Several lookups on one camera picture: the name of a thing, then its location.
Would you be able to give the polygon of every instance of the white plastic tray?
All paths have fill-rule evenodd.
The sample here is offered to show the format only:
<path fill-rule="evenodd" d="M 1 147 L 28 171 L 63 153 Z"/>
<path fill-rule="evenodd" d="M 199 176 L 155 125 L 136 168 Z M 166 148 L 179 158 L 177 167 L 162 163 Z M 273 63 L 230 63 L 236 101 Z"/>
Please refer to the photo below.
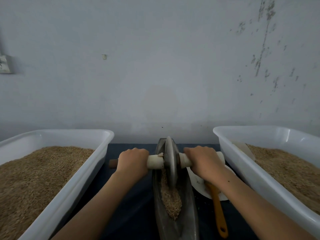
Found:
<path fill-rule="evenodd" d="M 0 165 L 49 146 L 76 146 L 95 150 L 19 240 L 50 238 L 98 161 L 106 155 L 108 144 L 113 137 L 112 131 L 102 129 L 44 129 L 23 133 L 0 142 Z"/>
<path fill-rule="evenodd" d="M 258 147 L 282 149 L 319 168 L 320 138 L 278 126 L 220 126 L 215 127 L 213 132 L 219 137 L 226 161 L 242 179 L 267 201 L 320 239 L 320 216 L 232 144 L 232 141 L 237 141 Z"/>

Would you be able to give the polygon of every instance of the blue cloth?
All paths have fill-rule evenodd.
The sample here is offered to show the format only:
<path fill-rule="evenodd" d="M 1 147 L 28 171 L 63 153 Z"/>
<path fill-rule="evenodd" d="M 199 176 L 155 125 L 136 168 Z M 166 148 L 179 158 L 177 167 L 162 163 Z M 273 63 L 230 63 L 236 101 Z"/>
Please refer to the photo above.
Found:
<path fill-rule="evenodd" d="M 220 145 L 216 144 L 177 144 L 180 152 L 183 152 L 184 147 L 192 148 L 197 145 L 212 147 L 216 151 L 220 151 Z M 104 165 L 80 199 L 69 219 L 98 193 L 114 173 L 115 170 L 108 167 L 110 159 L 116 159 L 121 152 L 133 148 L 147 149 L 150 154 L 154 154 L 156 147 L 156 144 L 109 144 Z M 193 190 L 193 192 L 198 210 L 200 239 L 222 239 L 217 231 L 212 200 L 204 197 L 196 190 Z M 228 226 L 228 239 L 258 239 L 229 201 L 222 201 L 221 205 Z M 101 239 L 160 239 L 155 218 L 151 172 L 124 197 L 101 235 Z"/>

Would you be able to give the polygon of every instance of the pile of grain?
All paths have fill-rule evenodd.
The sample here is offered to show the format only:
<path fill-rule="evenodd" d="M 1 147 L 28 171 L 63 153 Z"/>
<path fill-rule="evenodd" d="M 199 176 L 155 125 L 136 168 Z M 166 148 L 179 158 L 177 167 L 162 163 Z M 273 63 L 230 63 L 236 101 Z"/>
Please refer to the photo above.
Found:
<path fill-rule="evenodd" d="M 162 202 L 169 216 L 176 220 L 178 218 L 178 215 L 180 214 L 182 202 L 178 190 L 176 188 L 169 188 L 165 169 L 162 169 L 161 196 Z"/>
<path fill-rule="evenodd" d="M 18 239 L 94 152 L 51 146 L 0 166 L 0 239 Z"/>
<path fill-rule="evenodd" d="M 280 149 L 247 145 L 256 163 L 315 213 L 320 214 L 320 169 Z"/>

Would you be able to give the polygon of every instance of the white wall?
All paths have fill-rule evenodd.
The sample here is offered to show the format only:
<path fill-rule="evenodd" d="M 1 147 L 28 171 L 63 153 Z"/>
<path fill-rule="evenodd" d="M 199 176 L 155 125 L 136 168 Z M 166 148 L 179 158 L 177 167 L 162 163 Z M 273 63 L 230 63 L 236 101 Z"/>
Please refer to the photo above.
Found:
<path fill-rule="evenodd" d="M 320 136 L 319 9 L 320 0 L 0 0 L 2 52 L 16 71 L 0 75 L 0 140 L 101 128 L 113 142 L 214 143 L 219 125 Z"/>

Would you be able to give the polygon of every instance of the electrical outlet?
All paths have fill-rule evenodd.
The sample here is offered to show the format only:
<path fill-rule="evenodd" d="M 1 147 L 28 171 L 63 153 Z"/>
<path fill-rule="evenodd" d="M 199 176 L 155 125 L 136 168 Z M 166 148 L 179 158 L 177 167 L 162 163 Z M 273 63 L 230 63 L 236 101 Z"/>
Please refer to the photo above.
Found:
<path fill-rule="evenodd" d="M 0 73 L 13 73 L 10 56 L 0 56 Z"/>

